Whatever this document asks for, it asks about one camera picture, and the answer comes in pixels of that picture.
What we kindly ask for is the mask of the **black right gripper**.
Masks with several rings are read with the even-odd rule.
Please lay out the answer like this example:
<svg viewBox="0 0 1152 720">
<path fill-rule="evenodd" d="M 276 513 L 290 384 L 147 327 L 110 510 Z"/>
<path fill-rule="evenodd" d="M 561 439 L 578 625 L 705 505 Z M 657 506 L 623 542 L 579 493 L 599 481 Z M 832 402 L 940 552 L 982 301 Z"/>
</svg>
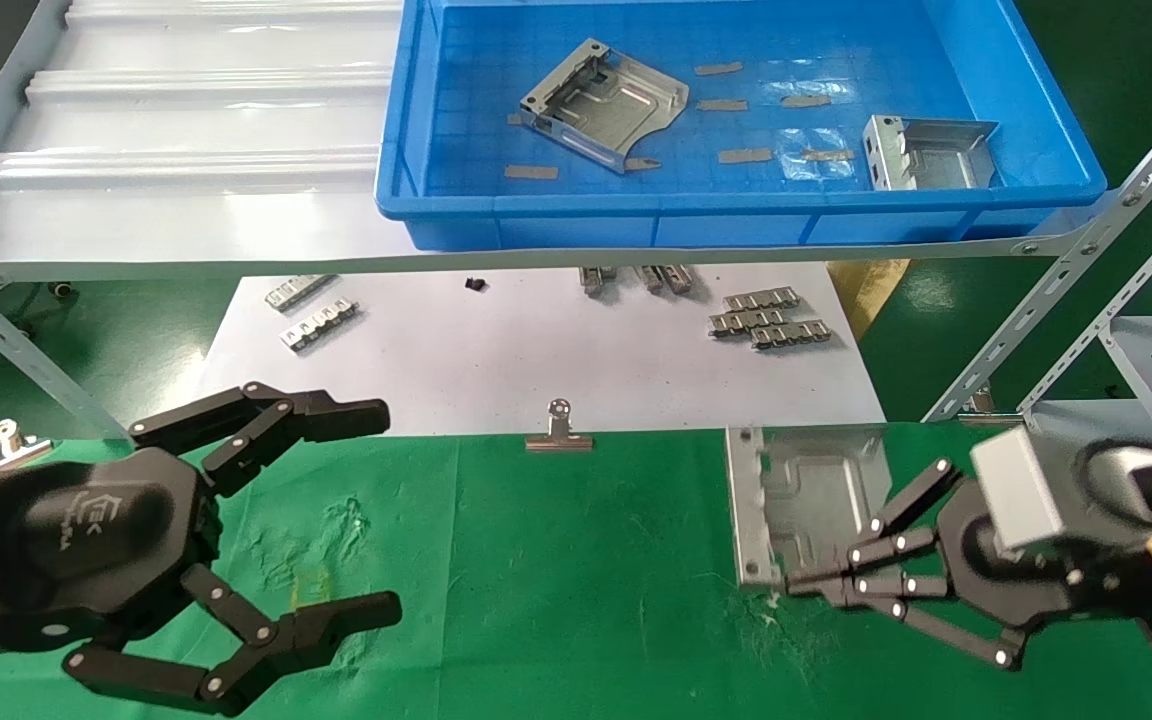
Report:
<svg viewBox="0 0 1152 720">
<path fill-rule="evenodd" d="M 955 647 L 996 669 L 1020 670 L 1025 632 L 1005 629 L 995 638 L 969 632 L 963 626 L 920 609 L 920 600 L 961 601 L 998 623 L 1036 629 L 1056 619 L 1087 611 L 1082 585 L 1070 584 L 1073 561 L 1051 544 L 1006 550 L 986 498 L 979 488 L 955 488 L 963 470 L 937 458 L 881 507 L 867 529 L 835 558 L 814 568 L 788 574 L 788 593 L 819 593 L 836 609 L 869 609 L 910 626 L 916 632 Z M 940 547 L 945 577 L 919 577 L 884 568 L 938 550 L 933 526 L 914 526 L 942 498 Z"/>
</svg>

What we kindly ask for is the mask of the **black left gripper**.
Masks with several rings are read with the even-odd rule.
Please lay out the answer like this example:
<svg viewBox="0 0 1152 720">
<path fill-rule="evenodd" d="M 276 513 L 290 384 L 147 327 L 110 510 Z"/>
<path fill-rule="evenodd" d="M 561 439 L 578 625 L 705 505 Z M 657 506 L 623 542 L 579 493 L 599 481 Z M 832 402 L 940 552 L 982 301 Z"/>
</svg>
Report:
<svg viewBox="0 0 1152 720">
<path fill-rule="evenodd" d="M 247 382 L 134 420 L 142 450 L 127 457 L 0 471 L 0 651 L 146 639 L 194 600 L 238 638 L 212 669 L 92 641 L 65 657 L 65 673 L 118 700 L 238 717 L 283 676 L 329 665 L 349 635 L 396 626 L 401 598 L 382 591 L 270 619 L 206 568 L 223 528 L 211 492 L 237 495 L 301 441 L 388 429 L 379 397 L 339 402 L 325 389 Z M 177 457 L 210 445 L 204 477 Z"/>
</svg>

